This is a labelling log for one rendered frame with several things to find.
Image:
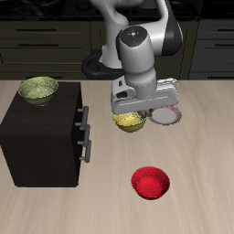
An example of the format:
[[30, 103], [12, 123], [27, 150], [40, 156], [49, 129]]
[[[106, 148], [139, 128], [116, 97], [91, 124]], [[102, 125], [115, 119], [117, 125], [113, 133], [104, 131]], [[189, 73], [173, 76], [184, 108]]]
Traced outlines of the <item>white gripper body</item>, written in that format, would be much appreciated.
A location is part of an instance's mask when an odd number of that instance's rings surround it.
[[138, 112], [178, 104], [177, 80], [158, 80], [154, 86], [154, 93], [148, 92], [146, 97], [140, 98], [136, 89], [126, 84], [124, 77], [114, 80], [111, 93], [112, 112]]

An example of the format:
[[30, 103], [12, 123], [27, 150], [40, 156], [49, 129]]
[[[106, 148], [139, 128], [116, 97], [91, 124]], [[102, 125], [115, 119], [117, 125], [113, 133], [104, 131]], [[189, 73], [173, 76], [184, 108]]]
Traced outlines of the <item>white plate with red rim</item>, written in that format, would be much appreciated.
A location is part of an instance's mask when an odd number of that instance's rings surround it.
[[181, 118], [182, 113], [175, 106], [156, 108], [149, 117], [152, 122], [166, 126], [179, 122]]

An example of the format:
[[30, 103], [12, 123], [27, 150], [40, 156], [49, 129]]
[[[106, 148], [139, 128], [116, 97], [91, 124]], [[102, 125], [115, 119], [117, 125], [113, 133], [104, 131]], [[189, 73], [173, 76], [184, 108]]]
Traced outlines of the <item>yellow bowl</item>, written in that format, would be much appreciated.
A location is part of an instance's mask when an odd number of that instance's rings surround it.
[[135, 133], [140, 130], [147, 118], [141, 118], [138, 112], [127, 112], [122, 114], [114, 114], [112, 120], [124, 132]]

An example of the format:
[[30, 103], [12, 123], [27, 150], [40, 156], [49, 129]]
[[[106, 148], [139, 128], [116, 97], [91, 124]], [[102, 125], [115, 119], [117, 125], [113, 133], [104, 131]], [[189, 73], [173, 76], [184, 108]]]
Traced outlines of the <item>red bowl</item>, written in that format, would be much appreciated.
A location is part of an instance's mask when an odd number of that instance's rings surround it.
[[134, 191], [142, 198], [155, 200], [162, 197], [170, 187], [168, 175], [153, 166], [145, 166], [137, 169], [131, 179]]

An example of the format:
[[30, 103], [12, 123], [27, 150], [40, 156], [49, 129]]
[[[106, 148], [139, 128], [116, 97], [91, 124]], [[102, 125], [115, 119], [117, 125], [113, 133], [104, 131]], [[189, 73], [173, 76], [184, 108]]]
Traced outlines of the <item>green bowl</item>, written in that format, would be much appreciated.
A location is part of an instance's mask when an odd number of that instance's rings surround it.
[[18, 94], [29, 104], [45, 106], [51, 102], [59, 88], [59, 83], [50, 77], [35, 77], [23, 81]]

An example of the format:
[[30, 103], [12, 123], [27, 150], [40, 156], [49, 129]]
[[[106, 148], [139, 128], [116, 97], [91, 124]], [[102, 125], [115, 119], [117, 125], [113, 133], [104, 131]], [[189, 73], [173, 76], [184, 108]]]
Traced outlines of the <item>dark wooden cabinet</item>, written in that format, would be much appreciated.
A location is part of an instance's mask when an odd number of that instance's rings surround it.
[[78, 82], [61, 82], [43, 107], [17, 94], [0, 124], [0, 147], [14, 184], [77, 186], [80, 162], [90, 160], [88, 112]]

